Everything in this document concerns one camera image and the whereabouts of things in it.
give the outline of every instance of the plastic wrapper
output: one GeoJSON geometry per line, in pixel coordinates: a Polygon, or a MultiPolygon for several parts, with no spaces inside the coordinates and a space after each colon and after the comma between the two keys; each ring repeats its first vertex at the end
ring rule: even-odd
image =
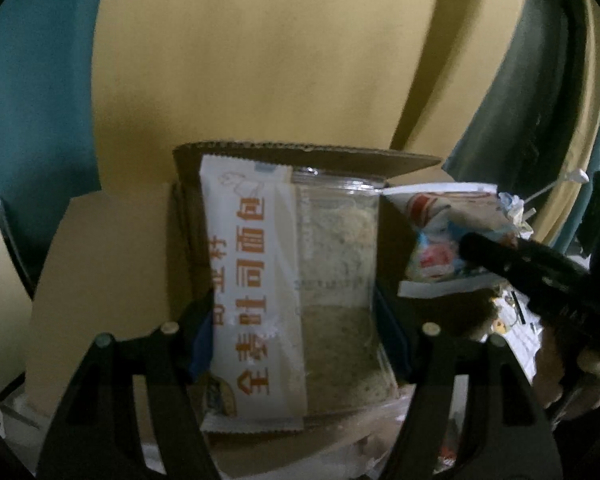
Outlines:
{"type": "Polygon", "coordinates": [[[414,390],[404,386],[398,399],[372,409],[309,417],[300,433],[211,434],[210,450],[229,478],[360,478],[388,456],[414,390]]]}
{"type": "Polygon", "coordinates": [[[370,315],[376,183],[221,156],[200,177],[216,290],[203,430],[299,431],[395,398],[370,315]]]}
{"type": "Polygon", "coordinates": [[[476,232],[513,244],[533,232],[523,220],[523,201],[497,193],[490,184],[419,184],[389,188],[384,194],[417,234],[398,290],[405,298],[436,298],[498,285],[501,277],[459,257],[460,239],[476,232]]]}

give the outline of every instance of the box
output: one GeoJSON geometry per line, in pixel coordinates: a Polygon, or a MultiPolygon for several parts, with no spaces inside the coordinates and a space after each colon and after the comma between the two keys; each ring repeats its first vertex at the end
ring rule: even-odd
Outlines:
{"type": "MultiPolygon", "coordinates": [[[[73,199],[51,245],[33,304],[26,391],[39,412],[52,415],[98,333],[111,332],[116,338],[148,334],[163,321],[177,319],[192,298],[210,288],[198,177],[205,154],[386,179],[439,162],[427,155],[343,146],[198,142],[174,150],[179,177],[174,185],[134,195],[96,192],[73,199]]],[[[378,273],[397,284],[413,237],[406,219],[381,202],[378,273]]],[[[141,435],[150,439],[146,409],[142,401],[139,404],[141,435]]],[[[360,424],[351,427],[365,431],[360,424]]],[[[319,439],[305,439],[306,448],[298,448],[296,455],[299,449],[306,456],[324,445],[319,439]]]]}

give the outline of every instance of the green fabric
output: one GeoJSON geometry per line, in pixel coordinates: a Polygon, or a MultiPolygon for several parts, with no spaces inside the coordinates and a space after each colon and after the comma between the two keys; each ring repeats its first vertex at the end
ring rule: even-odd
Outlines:
{"type": "Polygon", "coordinates": [[[0,198],[34,278],[69,199],[100,188],[91,127],[99,2],[0,6],[0,198]]]}

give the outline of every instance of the plastic bag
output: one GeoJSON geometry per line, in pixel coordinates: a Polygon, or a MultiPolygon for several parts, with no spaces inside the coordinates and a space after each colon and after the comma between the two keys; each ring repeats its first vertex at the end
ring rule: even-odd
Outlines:
{"type": "Polygon", "coordinates": [[[205,156],[214,308],[205,431],[297,431],[395,398],[370,316],[379,191],[205,156]]]}
{"type": "Polygon", "coordinates": [[[436,298],[490,288],[504,279],[458,255],[460,239],[477,232],[501,244],[533,232],[523,220],[523,201],[490,184],[418,184],[384,190],[410,220],[416,247],[400,282],[404,298],[436,298]]]}

